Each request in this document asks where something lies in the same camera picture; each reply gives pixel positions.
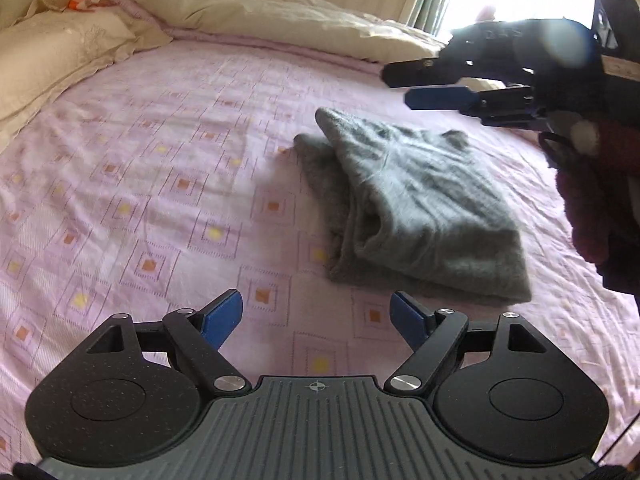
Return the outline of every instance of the crosshair symbol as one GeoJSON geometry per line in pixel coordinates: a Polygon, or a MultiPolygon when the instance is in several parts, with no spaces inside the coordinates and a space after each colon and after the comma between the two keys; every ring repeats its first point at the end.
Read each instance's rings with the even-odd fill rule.
{"type": "Polygon", "coordinates": [[[316,381],[316,382],[311,383],[309,385],[309,389],[313,390],[314,392],[321,392],[325,388],[326,388],[326,384],[321,383],[320,381],[316,381]]]}

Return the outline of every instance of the pillow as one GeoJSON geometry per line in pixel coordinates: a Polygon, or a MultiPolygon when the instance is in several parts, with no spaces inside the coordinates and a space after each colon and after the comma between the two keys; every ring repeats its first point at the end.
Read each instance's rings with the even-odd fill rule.
{"type": "Polygon", "coordinates": [[[0,150],[46,103],[135,50],[167,44],[155,25],[117,7],[48,10],[0,30],[0,150]]]}

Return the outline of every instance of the gray towel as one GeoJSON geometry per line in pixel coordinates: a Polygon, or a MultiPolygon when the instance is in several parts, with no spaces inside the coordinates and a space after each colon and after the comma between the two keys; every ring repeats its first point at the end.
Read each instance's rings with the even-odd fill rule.
{"type": "Polygon", "coordinates": [[[503,306],[530,301],[520,235],[466,135],[320,108],[294,140],[331,234],[331,280],[503,306]]]}

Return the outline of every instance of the patterned bed sheet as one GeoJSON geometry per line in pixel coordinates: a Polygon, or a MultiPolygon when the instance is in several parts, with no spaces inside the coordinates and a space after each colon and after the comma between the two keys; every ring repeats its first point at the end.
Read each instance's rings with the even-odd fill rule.
{"type": "MultiPolygon", "coordinates": [[[[69,89],[0,155],[0,470],[37,460],[22,417],[29,392],[116,312],[156,320],[238,288],[244,318],[222,351],[252,381],[383,380],[408,356],[391,291],[323,275],[321,211],[290,149],[297,133],[320,134],[319,106],[469,134],[522,229],[534,300],[513,309],[600,385],[611,416],[599,453],[615,439],[640,405],[638,310],[572,248],[540,150],[452,112],[411,112],[356,68],[174,41],[69,89]]],[[[446,306],[473,319],[499,312],[446,306]]],[[[639,436],[610,460],[631,459],[639,436]]]]}

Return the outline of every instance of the gray ribbed plate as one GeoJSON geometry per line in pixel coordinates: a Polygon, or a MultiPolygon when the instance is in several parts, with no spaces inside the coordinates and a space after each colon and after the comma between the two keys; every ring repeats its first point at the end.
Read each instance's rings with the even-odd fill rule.
{"type": "Polygon", "coordinates": [[[189,438],[147,462],[40,466],[60,480],[575,480],[583,458],[525,468],[489,462],[444,435],[417,399],[370,377],[264,378],[257,391],[212,403],[189,438]]]}

